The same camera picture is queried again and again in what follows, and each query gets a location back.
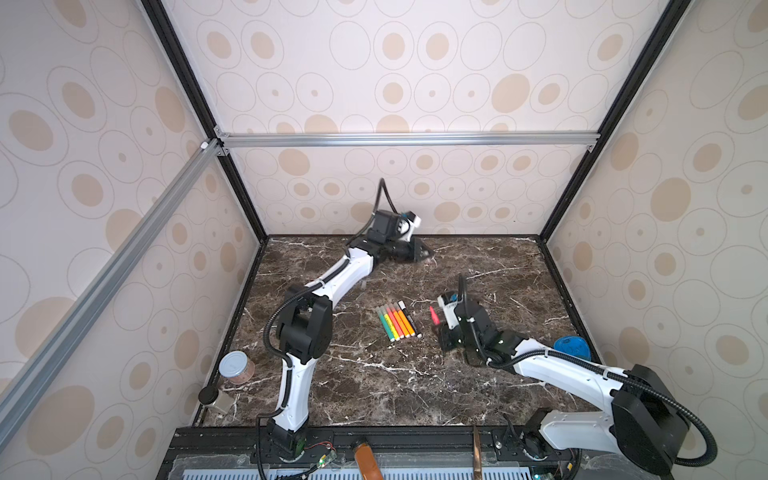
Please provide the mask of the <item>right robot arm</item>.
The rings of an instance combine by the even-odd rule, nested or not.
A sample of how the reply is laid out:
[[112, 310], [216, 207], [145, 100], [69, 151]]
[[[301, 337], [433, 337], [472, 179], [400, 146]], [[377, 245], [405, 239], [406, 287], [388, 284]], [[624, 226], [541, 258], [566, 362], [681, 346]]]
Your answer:
[[592, 450], [621, 454], [640, 469], [664, 476], [674, 466], [699, 468], [716, 459], [718, 446], [710, 429], [653, 370], [594, 363], [502, 331], [464, 294], [443, 294], [438, 305], [444, 315], [436, 325], [442, 350], [463, 349], [473, 366], [543, 381], [594, 406], [592, 412], [576, 413], [541, 407], [524, 426], [510, 426], [513, 442], [531, 460], [547, 460], [557, 451]]

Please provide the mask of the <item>red-pink marker pen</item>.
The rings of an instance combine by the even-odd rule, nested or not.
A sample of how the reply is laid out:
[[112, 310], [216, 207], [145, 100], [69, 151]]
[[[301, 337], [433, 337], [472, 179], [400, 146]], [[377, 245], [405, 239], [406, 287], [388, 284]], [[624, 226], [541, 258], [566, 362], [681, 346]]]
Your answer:
[[432, 306], [430, 306], [429, 307], [429, 311], [430, 311], [430, 317], [431, 317], [432, 324], [434, 326], [439, 326], [441, 324], [441, 320], [440, 320], [436, 310]]

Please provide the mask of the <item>orange marker pen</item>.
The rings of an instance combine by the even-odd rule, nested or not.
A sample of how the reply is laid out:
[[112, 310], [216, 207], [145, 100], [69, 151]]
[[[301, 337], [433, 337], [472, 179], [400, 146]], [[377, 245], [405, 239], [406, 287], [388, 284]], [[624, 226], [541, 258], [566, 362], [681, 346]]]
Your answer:
[[398, 317], [398, 320], [399, 320], [399, 323], [400, 323], [400, 325], [401, 325], [401, 327], [402, 327], [402, 329], [403, 329], [403, 332], [406, 334], [406, 336], [405, 336], [405, 337], [409, 337], [409, 336], [407, 335], [407, 333], [408, 333], [408, 332], [407, 332], [407, 329], [404, 327], [404, 325], [403, 325], [403, 323], [401, 322], [401, 320], [400, 320], [400, 317], [399, 317], [399, 315], [398, 315], [398, 313], [397, 313], [397, 305], [395, 305], [395, 304], [392, 304], [392, 305], [391, 305], [391, 308], [394, 310], [394, 313], [395, 313], [395, 315]]
[[410, 323], [410, 321], [408, 320], [407, 315], [405, 314], [404, 303], [402, 301], [398, 301], [397, 303], [397, 313], [404, 327], [407, 329], [407, 332], [408, 332], [407, 335], [409, 337], [415, 337], [416, 336], [415, 329]]

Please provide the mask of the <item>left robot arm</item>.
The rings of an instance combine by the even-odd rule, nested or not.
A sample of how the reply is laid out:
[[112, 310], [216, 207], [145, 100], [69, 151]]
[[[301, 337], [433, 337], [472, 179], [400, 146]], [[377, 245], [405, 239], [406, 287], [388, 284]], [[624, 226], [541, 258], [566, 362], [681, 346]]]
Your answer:
[[266, 416], [273, 428], [293, 434], [307, 424], [316, 363], [330, 345], [334, 308], [346, 293], [383, 261], [418, 263], [433, 255], [418, 237], [383, 244], [357, 238], [323, 275], [286, 292], [263, 331], [268, 353], [282, 361], [276, 410]]

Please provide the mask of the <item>black white-capped marker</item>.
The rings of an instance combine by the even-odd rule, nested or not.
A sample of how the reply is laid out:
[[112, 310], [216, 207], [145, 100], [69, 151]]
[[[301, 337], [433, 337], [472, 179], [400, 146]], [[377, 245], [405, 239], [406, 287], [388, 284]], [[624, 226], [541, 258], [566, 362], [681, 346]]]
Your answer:
[[405, 316], [406, 320], [408, 321], [411, 330], [414, 332], [414, 336], [416, 338], [421, 339], [423, 337], [423, 334], [421, 330], [419, 329], [418, 325], [416, 324], [413, 316], [411, 315], [410, 311], [407, 309], [405, 303], [400, 300], [398, 301], [398, 305], [400, 307], [400, 310], [402, 311], [403, 315]]

